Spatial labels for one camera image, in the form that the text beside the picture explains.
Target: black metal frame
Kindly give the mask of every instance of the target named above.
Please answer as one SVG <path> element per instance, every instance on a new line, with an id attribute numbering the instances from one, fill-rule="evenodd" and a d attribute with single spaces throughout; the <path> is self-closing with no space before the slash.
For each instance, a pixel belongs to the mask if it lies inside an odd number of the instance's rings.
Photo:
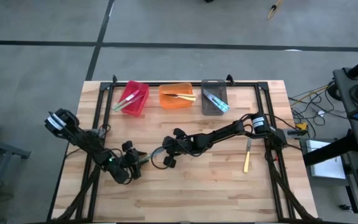
<path id="1" fill-rule="evenodd" d="M 234 82 L 233 78 L 231 77 L 231 75 L 228 75 L 226 78 L 226 85 L 227 86 L 248 86 L 248 87 L 253 87 L 255 89 L 255 95 L 256 95 L 256 100 L 257 100 L 257 106 L 258 106 L 258 110 L 259 113 L 264 113 L 264 107 L 262 104 L 262 97 L 261 97 L 261 91 L 263 91 L 265 93 L 265 97 L 266 97 L 266 102 L 267 102 L 267 109 L 268 109 L 268 113 L 271 114 L 270 116 L 270 125 L 273 126 L 274 128 L 276 128 L 276 122 L 275 122 L 275 118 L 274 118 L 274 112 L 273 112 L 273 105 L 272 105 L 272 101 L 270 98 L 270 92 L 269 92 L 269 86 L 267 82 Z M 172 83 L 176 83 L 176 82 L 165 82 L 165 81 L 161 81 L 161 82 L 145 82 L 146 84 L 148 84 L 149 86 L 160 86 L 163 84 L 172 84 Z M 201 86 L 201 82 L 190 82 L 193 86 Z M 100 88 L 99 88 L 99 95 L 98 95 L 98 101 L 96 104 L 96 109 L 95 109 L 95 115 L 94 115 L 94 120 L 93 120 L 93 128 L 98 128 L 98 121 L 99 121 L 99 116 L 100 116 L 100 111 L 101 111 L 101 107 L 102 107 L 102 101 L 103 101 L 103 95 L 105 91 L 108 91 L 108 98 L 107 98 L 107 103 L 106 103 L 106 111 L 104 113 L 104 119 L 103 119 L 103 127 L 107 127 L 108 125 L 108 119 L 109 119 L 109 109 L 111 107 L 111 101 L 112 101 L 112 94 L 114 91 L 114 87 L 124 87 L 126 86 L 127 82 L 117 82 L 117 79 L 115 76 L 113 76 L 113 82 L 102 82 L 100 84 Z M 272 159 L 272 152 L 271 150 L 266 146 L 266 153 L 267 153 L 267 159 L 269 160 Z M 280 180 L 280 182 L 282 184 L 285 184 L 288 189 L 289 189 L 289 184 L 288 184 L 288 177 L 287 177 L 287 172 L 285 170 L 285 164 L 284 164 L 284 159 L 283 159 L 283 154 L 282 151 L 277 151 L 277 157 L 278 157 L 278 164 L 280 167 L 280 176 L 282 177 L 282 179 Z M 58 186 L 59 186 L 59 182 L 60 182 L 60 177 L 62 175 L 62 171 L 63 171 L 63 166 L 64 166 L 64 161 L 63 161 L 63 165 L 62 165 L 62 169 L 60 171 L 60 176 L 59 176 L 59 180 L 58 180 L 58 184 L 56 186 L 55 189 L 55 194 L 53 196 L 52 199 L 52 203 L 51 203 L 51 207 L 50 207 L 50 211 L 49 211 L 49 215 L 47 218 L 47 222 L 52 221 L 51 217 L 52 217 L 52 212 L 53 212 L 53 208 L 55 205 L 55 200 L 56 200 L 56 196 L 57 196 L 57 190 L 58 190 Z M 278 186 L 277 186 L 277 181 L 275 178 L 273 178 L 275 175 L 278 175 L 278 172 L 276 171 L 274 164 L 272 162 L 268 162 L 268 166 L 269 166 L 269 171 L 270 171 L 270 180 L 272 183 L 272 190 L 273 190 L 273 198 L 274 198 L 274 202 L 275 202 L 275 209 L 276 209 L 276 213 L 277 213 L 277 218 L 278 221 L 285 221 L 288 220 L 287 218 L 283 217 L 283 210 L 282 210 L 282 204 L 280 201 L 280 195 L 278 193 Z M 89 173 L 90 173 L 90 169 L 91 169 L 91 158 L 89 156 L 87 156 L 86 158 L 86 164 L 85 164 L 85 168 L 84 168 L 84 174 L 83 174 L 83 181 L 82 181 L 82 185 L 81 185 L 81 193 L 83 194 L 83 197 L 85 196 L 85 194 L 83 193 L 83 191 L 85 190 L 85 192 L 88 189 L 84 189 L 85 187 L 90 187 L 90 185 L 87 183 L 87 181 L 89 181 L 88 177 L 89 177 Z M 94 179 L 94 181 L 92 182 L 92 191 L 91 191 L 91 197 L 90 197 L 90 201 L 89 201 L 89 209 L 88 209 L 88 214 L 86 218 L 83 218 L 83 199 L 81 199 L 81 202 L 78 204 L 77 209 L 76 209 L 76 215 L 75 215 L 75 219 L 73 220 L 64 220 L 62 222 L 64 223 L 81 223 L 81 222 L 92 222 L 93 221 L 93 215 L 94 215 L 94 206 L 96 203 L 96 197 L 97 197 L 97 191 L 98 191 L 98 182 L 99 182 L 99 172 L 97 173 L 96 178 Z M 296 220 L 295 217 L 295 211 L 294 211 L 294 207 L 291 204 L 288 196 L 286 195 L 286 202 L 287 202 L 287 207 L 288 207 L 288 214 L 289 214 L 289 220 Z M 298 222 L 303 222 L 304 223 L 308 223 L 309 220 L 297 220 Z"/>

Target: floor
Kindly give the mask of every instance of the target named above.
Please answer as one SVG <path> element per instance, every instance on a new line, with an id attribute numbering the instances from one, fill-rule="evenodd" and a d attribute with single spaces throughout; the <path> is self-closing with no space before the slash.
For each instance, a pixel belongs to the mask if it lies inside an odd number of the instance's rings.
<path id="1" fill-rule="evenodd" d="M 58 108 L 76 111 L 85 80 L 231 74 L 284 80 L 293 96 L 327 84 L 334 69 L 358 63 L 358 1 L 285 0 L 268 21 L 274 3 L 0 0 L 0 140 L 32 151 L 28 161 L 16 159 L 9 168 L 1 192 L 13 198 L 0 200 L 0 219 L 46 219 L 67 142 L 53 137 L 44 119 Z M 330 107 L 325 98 L 322 105 Z M 346 134 L 348 121 L 324 117 L 317 137 Z M 344 187 L 311 184 L 320 218 L 358 223 L 358 214 L 337 208 L 349 203 Z"/>

